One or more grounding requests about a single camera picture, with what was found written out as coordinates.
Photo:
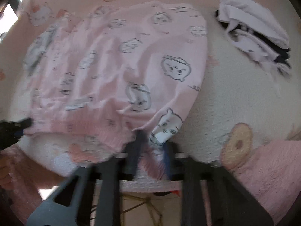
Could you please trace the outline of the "black red slipper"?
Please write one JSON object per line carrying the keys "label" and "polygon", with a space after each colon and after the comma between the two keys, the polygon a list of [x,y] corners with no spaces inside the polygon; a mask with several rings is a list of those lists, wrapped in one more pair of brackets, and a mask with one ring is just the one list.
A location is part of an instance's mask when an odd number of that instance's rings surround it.
{"label": "black red slipper", "polygon": [[180,190],[166,191],[166,192],[154,192],[153,195],[157,197],[163,197],[166,195],[174,194],[178,197],[181,197],[182,193]]}

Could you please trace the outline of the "folded white black clothes stack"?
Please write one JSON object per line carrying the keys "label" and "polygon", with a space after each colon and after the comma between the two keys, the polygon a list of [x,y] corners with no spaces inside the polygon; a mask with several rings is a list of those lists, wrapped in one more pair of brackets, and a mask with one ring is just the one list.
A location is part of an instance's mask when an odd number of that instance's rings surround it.
{"label": "folded white black clothes stack", "polygon": [[228,41],[266,72],[291,76],[289,36],[270,10],[253,0],[219,0],[215,17]]}

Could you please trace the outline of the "pink Hello Kitty sofa cover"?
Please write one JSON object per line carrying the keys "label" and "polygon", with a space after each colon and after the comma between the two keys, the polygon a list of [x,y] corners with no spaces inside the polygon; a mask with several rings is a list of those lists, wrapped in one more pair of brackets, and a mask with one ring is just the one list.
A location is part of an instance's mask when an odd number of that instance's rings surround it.
{"label": "pink Hello Kitty sofa cover", "polygon": [[174,141],[196,159],[219,159],[235,124],[253,131],[253,148],[300,133],[300,17],[289,0],[253,0],[269,9],[289,36],[292,76],[269,76],[226,40],[215,19],[219,0],[22,0],[1,40],[1,118],[29,114],[31,90],[24,74],[27,48],[65,12],[83,17],[98,6],[189,3],[208,25],[208,61],[198,98]]}

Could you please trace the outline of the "pink fluffy right leg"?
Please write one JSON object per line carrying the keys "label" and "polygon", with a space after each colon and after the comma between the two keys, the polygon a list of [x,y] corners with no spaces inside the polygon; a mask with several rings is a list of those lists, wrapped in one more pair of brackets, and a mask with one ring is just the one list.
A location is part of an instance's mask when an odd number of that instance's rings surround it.
{"label": "pink fluffy right leg", "polygon": [[275,224],[284,218],[300,193],[300,141],[274,140],[255,149],[228,143],[220,161]]}

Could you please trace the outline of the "pink cartoon print pajama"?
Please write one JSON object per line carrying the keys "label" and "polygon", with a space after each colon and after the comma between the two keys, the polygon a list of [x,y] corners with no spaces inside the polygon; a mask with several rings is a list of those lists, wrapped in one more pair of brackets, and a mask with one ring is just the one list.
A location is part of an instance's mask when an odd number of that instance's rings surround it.
{"label": "pink cartoon print pajama", "polygon": [[141,130],[141,168],[160,180],[162,147],[198,96],[207,49],[207,23],[189,4],[65,14],[27,52],[27,59],[43,54],[30,81],[34,124],[27,133],[91,136],[119,152]]}

